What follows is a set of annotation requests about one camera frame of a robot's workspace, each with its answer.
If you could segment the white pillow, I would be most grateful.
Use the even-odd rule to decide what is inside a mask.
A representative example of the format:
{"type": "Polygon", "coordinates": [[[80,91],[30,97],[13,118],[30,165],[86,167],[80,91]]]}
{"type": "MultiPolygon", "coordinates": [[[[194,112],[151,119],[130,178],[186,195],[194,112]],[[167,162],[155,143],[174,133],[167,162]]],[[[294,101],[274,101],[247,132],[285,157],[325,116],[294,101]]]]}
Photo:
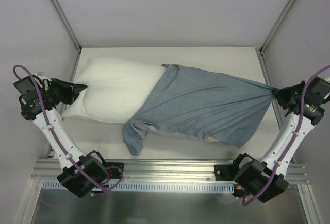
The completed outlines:
{"type": "Polygon", "coordinates": [[[166,68],[109,57],[90,57],[78,79],[86,89],[62,116],[123,124],[144,104],[166,68]]]}

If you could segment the blue-grey pillowcase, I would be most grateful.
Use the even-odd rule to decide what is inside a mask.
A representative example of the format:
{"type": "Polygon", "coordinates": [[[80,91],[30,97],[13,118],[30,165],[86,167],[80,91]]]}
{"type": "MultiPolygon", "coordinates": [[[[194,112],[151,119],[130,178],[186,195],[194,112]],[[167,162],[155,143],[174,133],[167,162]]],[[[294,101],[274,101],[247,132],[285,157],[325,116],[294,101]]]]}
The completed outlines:
{"type": "Polygon", "coordinates": [[[147,127],[199,140],[213,138],[237,148],[255,134],[271,102],[274,87],[264,83],[167,64],[143,106],[122,129],[128,151],[138,156],[147,127]]]}

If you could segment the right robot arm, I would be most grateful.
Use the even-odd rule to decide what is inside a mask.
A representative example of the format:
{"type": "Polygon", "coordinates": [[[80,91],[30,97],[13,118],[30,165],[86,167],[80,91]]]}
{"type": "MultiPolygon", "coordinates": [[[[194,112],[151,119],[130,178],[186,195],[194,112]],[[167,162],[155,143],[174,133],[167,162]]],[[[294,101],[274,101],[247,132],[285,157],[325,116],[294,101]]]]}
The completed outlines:
{"type": "Polygon", "coordinates": [[[329,102],[329,79],[277,89],[278,104],[287,110],[283,126],[266,154],[258,159],[247,153],[233,161],[231,174],[244,190],[243,206],[259,200],[265,203],[283,193],[289,183],[285,176],[289,163],[302,140],[324,116],[322,104],[329,102]]]}

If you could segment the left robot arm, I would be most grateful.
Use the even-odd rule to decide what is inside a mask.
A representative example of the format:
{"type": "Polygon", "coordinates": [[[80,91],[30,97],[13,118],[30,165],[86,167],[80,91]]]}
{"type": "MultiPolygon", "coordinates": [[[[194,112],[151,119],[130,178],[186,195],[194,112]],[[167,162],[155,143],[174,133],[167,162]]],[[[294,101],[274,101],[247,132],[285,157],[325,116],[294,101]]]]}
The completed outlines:
{"type": "Polygon", "coordinates": [[[107,193],[108,189],[102,186],[108,178],[105,160],[102,156],[95,158],[95,151],[84,154],[78,148],[56,108],[59,103],[72,104],[87,86],[56,78],[41,80],[36,76],[27,76],[14,86],[21,94],[21,115],[42,131],[58,157],[62,170],[57,177],[59,183],[79,198],[96,187],[107,193]]]}

